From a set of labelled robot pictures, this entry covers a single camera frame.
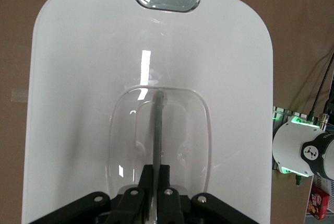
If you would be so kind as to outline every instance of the brown surface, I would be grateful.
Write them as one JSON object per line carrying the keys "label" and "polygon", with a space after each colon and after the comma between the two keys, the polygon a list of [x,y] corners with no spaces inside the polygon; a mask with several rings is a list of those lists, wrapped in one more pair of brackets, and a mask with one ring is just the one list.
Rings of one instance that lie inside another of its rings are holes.
{"label": "brown surface", "polygon": [[[21,220],[27,104],[11,102],[11,91],[28,89],[33,24],[45,1],[0,0],[0,223]],[[274,105],[308,113],[334,46],[334,0],[242,1],[272,38]],[[310,183],[297,188],[292,175],[273,172],[272,223],[303,223]]]}

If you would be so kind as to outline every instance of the metal bolt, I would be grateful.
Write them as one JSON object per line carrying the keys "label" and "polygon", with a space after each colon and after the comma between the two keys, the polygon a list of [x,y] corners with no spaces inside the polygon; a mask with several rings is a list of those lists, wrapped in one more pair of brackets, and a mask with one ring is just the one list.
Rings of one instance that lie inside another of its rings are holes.
{"label": "metal bolt", "polygon": [[164,192],[166,195],[172,195],[173,194],[173,190],[171,189],[166,189]]}
{"label": "metal bolt", "polygon": [[102,197],[102,196],[97,196],[97,197],[94,198],[94,201],[95,201],[95,202],[100,202],[100,201],[102,201],[102,200],[103,200],[103,197]]}
{"label": "metal bolt", "polygon": [[202,202],[202,203],[207,202],[207,199],[206,199],[205,196],[199,196],[199,197],[197,198],[197,200],[198,200],[199,202]]}
{"label": "metal bolt", "polygon": [[136,195],[136,194],[138,194],[138,191],[137,191],[137,190],[132,190],[132,191],[130,192],[130,195]]}

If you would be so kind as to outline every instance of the tape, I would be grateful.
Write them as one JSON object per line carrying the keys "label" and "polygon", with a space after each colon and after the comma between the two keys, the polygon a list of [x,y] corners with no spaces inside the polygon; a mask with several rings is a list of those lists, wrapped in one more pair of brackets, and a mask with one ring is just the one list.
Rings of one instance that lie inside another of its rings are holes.
{"label": "tape", "polygon": [[12,102],[28,102],[28,90],[27,89],[12,89],[11,90]]}

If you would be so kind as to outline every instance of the round black and white logo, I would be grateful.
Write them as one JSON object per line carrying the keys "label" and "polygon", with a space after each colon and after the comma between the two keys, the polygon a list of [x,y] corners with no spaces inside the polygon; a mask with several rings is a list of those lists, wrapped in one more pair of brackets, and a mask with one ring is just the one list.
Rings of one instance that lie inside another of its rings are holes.
{"label": "round black and white logo", "polygon": [[318,148],[315,146],[307,146],[304,148],[304,156],[309,160],[315,160],[319,156]]}

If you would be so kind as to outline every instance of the white grate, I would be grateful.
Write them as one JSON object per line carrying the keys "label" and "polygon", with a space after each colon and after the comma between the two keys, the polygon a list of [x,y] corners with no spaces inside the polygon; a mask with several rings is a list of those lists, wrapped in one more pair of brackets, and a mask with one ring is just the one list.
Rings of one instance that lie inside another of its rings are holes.
{"label": "white grate", "polygon": [[328,210],[334,213],[334,181],[329,181],[317,175],[313,176],[313,184],[328,193]]}

